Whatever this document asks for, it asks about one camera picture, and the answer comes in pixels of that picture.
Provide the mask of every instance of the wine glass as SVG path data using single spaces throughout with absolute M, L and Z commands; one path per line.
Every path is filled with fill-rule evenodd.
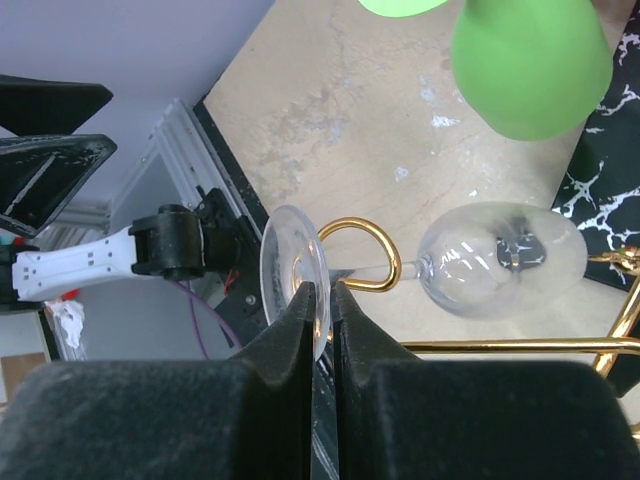
M 329 269 L 321 239 L 355 227 L 383 246 L 390 266 Z M 453 209 L 427 229 L 417 258 L 402 263 L 388 235 L 364 219 L 331 222 L 317 234 L 295 207 L 277 209 L 263 236 L 261 288 L 269 323 L 277 320 L 297 285 L 316 285 L 316 355 L 329 331 L 332 281 L 383 292 L 400 280 L 418 280 L 441 308 L 468 318 L 499 317 L 531 309 L 576 284 L 584 275 L 587 248 L 575 225 L 550 210 L 484 202 Z

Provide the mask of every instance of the beige marble surface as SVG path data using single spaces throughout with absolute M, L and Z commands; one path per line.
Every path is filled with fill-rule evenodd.
M 633 0 L 595 4 L 613 49 Z M 276 0 L 206 100 L 268 211 L 293 204 L 318 227 L 369 218 L 409 260 L 426 227 L 453 207 L 551 205 L 579 130 L 522 143 L 484 124 L 451 73 L 461 5 L 385 19 L 356 0 Z M 336 267 L 384 263 L 360 232 L 340 232 L 326 249 Z M 398 340 L 604 335 L 625 296 L 583 280 L 537 312 L 474 322 L 440 310 L 417 282 L 356 295 Z

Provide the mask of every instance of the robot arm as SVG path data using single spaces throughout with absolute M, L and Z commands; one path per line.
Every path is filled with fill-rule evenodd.
M 55 252 L 21 252 L 12 265 L 13 289 L 19 302 L 44 302 L 76 288 L 125 278 L 151 278 L 133 273 L 135 237 L 129 227 L 96 242 Z
M 235 236 L 179 205 L 96 242 L 40 252 L 0 246 L 0 313 L 41 307 L 66 292 L 125 278 L 183 281 L 225 271 L 239 254 Z

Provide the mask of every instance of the black bracket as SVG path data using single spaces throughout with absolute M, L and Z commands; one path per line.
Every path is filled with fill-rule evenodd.
M 233 235 L 202 223 L 181 205 L 164 205 L 158 214 L 135 220 L 129 234 L 136 240 L 137 275 L 184 281 L 208 271 L 226 271 L 238 257 Z
M 260 294 L 260 240 L 246 216 L 236 217 L 220 189 L 200 194 L 203 200 L 196 212 L 202 224 L 232 234 L 237 242 L 238 255 L 222 275 L 226 296 L 215 310 L 246 345 L 267 328 Z

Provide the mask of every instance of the gold hook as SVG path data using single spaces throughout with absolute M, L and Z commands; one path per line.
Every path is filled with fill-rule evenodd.
M 344 217 L 334 220 L 322 227 L 318 232 L 318 237 L 320 237 L 320 240 L 324 240 L 332 233 L 342 230 L 343 228 L 357 228 L 359 230 L 363 230 L 378 241 L 387 256 L 387 260 L 389 260 L 389 275 L 387 275 L 387 278 L 381 282 L 358 280 L 356 278 L 344 278 L 341 279 L 341 281 L 344 282 L 347 287 L 363 292 L 382 293 L 388 292 L 395 287 L 400 281 L 400 276 L 402 275 L 402 262 L 400 261 L 398 249 L 393 243 L 393 240 L 391 240 L 391 237 L 389 237 L 389 234 L 375 223 L 364 218 Z

